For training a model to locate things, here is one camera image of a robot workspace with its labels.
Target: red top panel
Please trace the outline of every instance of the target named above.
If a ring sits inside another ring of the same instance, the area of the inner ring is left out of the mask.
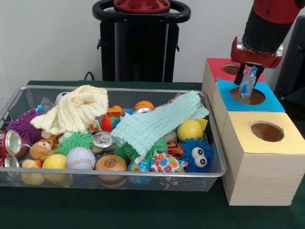
[[[231,75],[226,73],[223,70],[223,66],[227,64],[236,64],[240,66],[240,63],[234,62],[231,59],[218,59],[218,58],[207,58],[208,64],[210,66],[213,78],[215,81],[217,81],[217,78],[220,78],[222,80],[227,81],[234,81],[236,75]],[[265,82],[264,75],[261,74],[261,76],[258,78],[258,82]]]
[[[160,13],[170,9],[168,0],[114,0],[113,6],[130,13]]]

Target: blue paper square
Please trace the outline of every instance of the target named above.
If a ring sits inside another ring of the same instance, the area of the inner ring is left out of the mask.
[[[266,111],[266,112],[285,112],[284,108],[277,100],[267,83],[258,82],[255,89],[265,95],[265,101],[258,105],[243,104],[231,96],[231,90],[236,85],[231,81],[218,78],[218,89],[228,111]]]

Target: orange ball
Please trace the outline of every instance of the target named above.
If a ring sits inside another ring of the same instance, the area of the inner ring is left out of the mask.
[[[134,106],[134,110],[137,111],[143,107],[149,107],[151,108],[152,110],[154,110],[154,105],[149,102],[149,101],[146,101],[146,100],[143,100],[143,101],[140,101],[138,102],[135,106]]]

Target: cream towel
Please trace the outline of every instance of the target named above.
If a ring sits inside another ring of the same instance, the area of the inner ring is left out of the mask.
[[[107,113],[107,108],[107,90],[84,85],[66,94],[47,114],[35,117],[30,123],[43,129],[41,136],[48,138],[88,129],[95,117]]]

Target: wire basket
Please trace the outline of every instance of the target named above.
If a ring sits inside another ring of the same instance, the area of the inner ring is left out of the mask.
[[[44,97],[55,101],[58,94],[69,92],[76,87],[56,86],[25,86],[18,89],[10,98],[0,113],[1,126],[4,128],[7,120],[17,117],[39,105]],[[151,101],[160,106],[173,99],[178,93],[188,91],[174,90],[145,90],[107,88],[109,107],[119,105],[122,108],[132,108],[140,100]],[[0,167],[0,186],[34,187],[25,184],[21,176],[28,176],[32,181],[41,177],[53,176],[56,179],[49,182],[44,179],[37,187],[66,187],[66,188],[113,188],[113,189],[143,189],[171,191],[204,191],[207,192],[216,179],[226,171],[223,149],[218,136],[213,112],[207,95],[197,92],[202,103],[209,110],[209,122],[205,130],[206,138],[213,148],[213,161],[210,173],[162,173],[162,172],[130,172],[130,171],[97,171],[71,169],[42,169],[42,168],[12,168]],[[30,158],[27,155],[20,163]]]

